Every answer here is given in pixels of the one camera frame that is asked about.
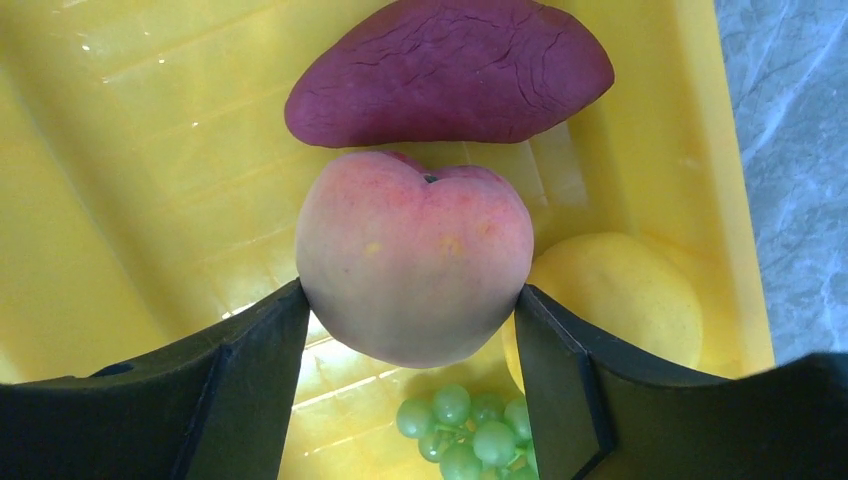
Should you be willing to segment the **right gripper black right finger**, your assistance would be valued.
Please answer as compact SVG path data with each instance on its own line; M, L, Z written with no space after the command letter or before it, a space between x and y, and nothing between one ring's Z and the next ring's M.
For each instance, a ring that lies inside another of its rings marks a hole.
M847 357L730 380L650 354L534 286L515 323L543 479L843 479Z

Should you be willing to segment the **yellow toy pear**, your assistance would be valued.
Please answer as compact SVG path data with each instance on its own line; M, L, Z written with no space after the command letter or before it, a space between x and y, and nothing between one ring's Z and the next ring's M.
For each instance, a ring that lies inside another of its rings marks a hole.
M665 360L695 368L703 347L696 290L668 257L624 233L562 240L527 279L583 320Z

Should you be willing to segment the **purple toy sweet potato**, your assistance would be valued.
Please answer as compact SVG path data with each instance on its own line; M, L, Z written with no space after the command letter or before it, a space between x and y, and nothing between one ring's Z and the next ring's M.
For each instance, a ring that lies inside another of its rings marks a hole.
M536 1L395 1L322 53L284 107L298 140L520 143L613 85L599 40Z

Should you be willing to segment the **green toy grapes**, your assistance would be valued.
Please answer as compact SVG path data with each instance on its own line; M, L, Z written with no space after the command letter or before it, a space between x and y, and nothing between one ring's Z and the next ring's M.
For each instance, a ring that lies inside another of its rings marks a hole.
M529 409L523 395L472 394L448 384L404 400L395 416L401 435L443 479L538 479Z

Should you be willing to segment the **toy peach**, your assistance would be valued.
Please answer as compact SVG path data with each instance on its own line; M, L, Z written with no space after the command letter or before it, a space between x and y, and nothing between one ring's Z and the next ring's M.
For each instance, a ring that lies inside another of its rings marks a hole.
M534 229L496 173L436 171L389 152L331 161L296 226L295 258L315 316L344 345L408 368L477 352L514 309Z

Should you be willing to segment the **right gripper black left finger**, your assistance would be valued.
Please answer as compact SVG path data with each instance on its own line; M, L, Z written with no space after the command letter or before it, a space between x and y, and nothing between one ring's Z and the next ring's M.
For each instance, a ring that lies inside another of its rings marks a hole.
M88 377L1 388L5 479L274 479L309 320L292 281Z

